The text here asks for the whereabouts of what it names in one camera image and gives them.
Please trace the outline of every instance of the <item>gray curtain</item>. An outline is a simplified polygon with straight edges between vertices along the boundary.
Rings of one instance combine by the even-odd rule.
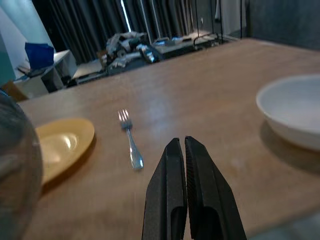
[[[78,64],[96,59],[108,38],[128,31],[119,0],[50,0],[50,7]]]
[[[193,32],[192,0],[124,0],[134,31],[147,32],[149,40],[182,37]]]
[[[128,32],[121,0],[49,0],[63,41],[77,63],[97,58],[115,33]],[[192,0],[123,0],[132,31],[162,37],[193,32]]]

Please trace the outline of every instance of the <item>silver fork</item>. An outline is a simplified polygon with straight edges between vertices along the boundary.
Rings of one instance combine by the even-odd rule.
[[[143,169],[144,168],[144,159],[140,154],[135,141],[131,135],[130,130],[132,129],[132,121],[129,117],[128,111],[122,109],[118,111],[119,120],[121,123],[121,128],[126,132],[129,139],[129,150],[130,150],[130,159],[131,164],[134,169]]]

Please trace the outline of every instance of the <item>desk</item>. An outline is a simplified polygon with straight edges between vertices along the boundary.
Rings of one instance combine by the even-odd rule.
[[[319,154],[278,138],[255,102],[265,84],[319,67],[319,52],[246,39],[23,102],[36,127],[83,117],[96,130],[88,161],[42,196],[24,239],[141,239],[149,180],[166,144],[186,135],[205,144],[230,184],[248,237],[320,209]],[[141,172],[130,164],[122,108]]]

